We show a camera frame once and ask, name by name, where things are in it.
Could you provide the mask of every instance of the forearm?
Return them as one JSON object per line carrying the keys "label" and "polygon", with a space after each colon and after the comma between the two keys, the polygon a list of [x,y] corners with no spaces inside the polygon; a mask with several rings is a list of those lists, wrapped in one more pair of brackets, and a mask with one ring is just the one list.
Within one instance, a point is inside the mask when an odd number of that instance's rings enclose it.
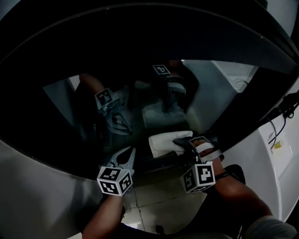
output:
{"label": "forearm", "polygon": [[79,75],[80,82],[85,84],[93,94],[101,92],[105,87],[96,77],[90,74],[81,74]]}
{"label": "forearm", "polygon": [[[215,174],[224,172],[219,163],[221,164],[220,160],[213,162],[213,166],[215,164]],[[244,229],[247,229],[257,219],[272,215],[269,207],[254,191],[232,176],[217,180],[214,187],[231,212],[242,220]]]}
{"label": "forearm", "polygon": [[82,233],[83,239],[109,238],[121,222],[123,197],[108,196]]}

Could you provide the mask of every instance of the white cloth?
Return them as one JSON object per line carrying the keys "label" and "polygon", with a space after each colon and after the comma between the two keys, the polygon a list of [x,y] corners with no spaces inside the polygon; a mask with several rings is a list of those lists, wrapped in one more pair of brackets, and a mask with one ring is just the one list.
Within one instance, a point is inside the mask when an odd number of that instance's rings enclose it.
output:
{"label": "white cloth", "polygon": [[176,145],[173,140],[192,136],[192,131],[157,134],[149,137],[149,146],[154,158],[165,155],[171,151],[175,151],[177,154],[182,154],[184,152],[184,148]]}

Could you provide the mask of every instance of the gray floor tile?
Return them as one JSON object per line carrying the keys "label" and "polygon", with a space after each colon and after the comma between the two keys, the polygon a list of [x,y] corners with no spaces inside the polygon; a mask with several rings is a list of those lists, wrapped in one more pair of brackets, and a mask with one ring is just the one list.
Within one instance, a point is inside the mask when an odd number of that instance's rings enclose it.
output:
{"label": "gray floor tile", "polygon": [[134,190],[134,188],[132,189],[132,192],[130,194],[128,192],[125,194],[125,202],[131,208],[137,207],[137,202],[136,202],[136,196],[135,196],[135,190]]}
{"label": "gray floor tile", "polygon": [[178,169],[178,171],[179,173],[178,175],[175,175],[175,178],[167,177],[168,171],[166,170],[161,172],[160,175],[149,175],[148,178],[145,177],[143,179],[144,184],[142,184],[141,180],[138,181],[136,179],[135,195],[137,205],[139,207],[146,206],[184,195],[185,191],[179,180],[179,177],[183,175],[183,172],[181,172],[181,169]]}
{"label": "gray floor tile", "polygon": [[127,226],[144,231],[144,227],[142,224],[142,220],[138,208],[132,208],[131,212],[126,213],[124,215],[124,218],[122,219],[121,222],[126,224]]}
{"label": "gray floor tile", "polygon": [[76,235],[74,235],[74,236],[72,236],[72,237],[70,237],[68,239],[82,239],[82,234],[78,233],[78,234],[76,234]]}

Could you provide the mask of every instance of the white wall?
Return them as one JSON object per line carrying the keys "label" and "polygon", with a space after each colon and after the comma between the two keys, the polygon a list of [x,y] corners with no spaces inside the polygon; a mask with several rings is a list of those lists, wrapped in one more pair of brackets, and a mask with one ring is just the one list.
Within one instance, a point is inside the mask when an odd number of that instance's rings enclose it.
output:
{"label": "white wall", "polygon": [[70,77],[69,80],[71,82],[71,86],[72,86],[73,90],[75,91],[77,89],[77,87],[79,86],[79,84],[80,84],[79,75]]}
{"label": "white wall", "polygon": [[0,0],[0,21],[20,0]]}
{"label": "white wall", "polygon": [[204,132],[220,117],[237,92],[211,61],[185,60],[184,65],[200,83],[191,106]]}
{"label": "white wall", "polygon": [[67,121],[82,136],[82,140],[93,144],[95,142],[93,126],[84,126],[75,114],[74,87],[71,80],[65,79],[44,86],[43,90]]}
{"label": "white wall", "polygon": [[267,0],[267,11],[291,36],[297,17],[298,0]]}
{"label": "white wall", "polygon": [[0,237],[65,239],[76,214],[102,197],[96,181],[43,165],[0,141]]}

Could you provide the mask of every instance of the wrist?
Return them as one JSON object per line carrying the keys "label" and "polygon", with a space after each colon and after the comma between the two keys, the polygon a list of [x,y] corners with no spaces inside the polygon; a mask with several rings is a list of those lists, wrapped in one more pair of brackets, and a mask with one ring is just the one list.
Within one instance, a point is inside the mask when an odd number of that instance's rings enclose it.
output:
{"label": "wrist", "polygon": [[221,159],[219,157],[213,160],[213,170],[215,176],[226,172],[221,164]]}
{"label": "wrist", "polygon": [[116,203],[121,203],[124,201],[124,196],[109,195],[107,199]]}

